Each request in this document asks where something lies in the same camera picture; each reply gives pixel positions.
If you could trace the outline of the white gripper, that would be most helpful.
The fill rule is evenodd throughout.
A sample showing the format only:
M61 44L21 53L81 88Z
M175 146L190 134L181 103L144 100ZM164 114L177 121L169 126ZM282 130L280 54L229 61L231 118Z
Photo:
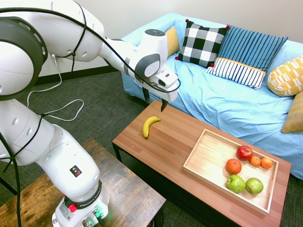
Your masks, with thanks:
M165 79L159 77L150 77L147 81L142 81L144 99L147 104L150 103L149 91L162 98L161 112L165 110L168 102L173 102L178 95L178 78Z

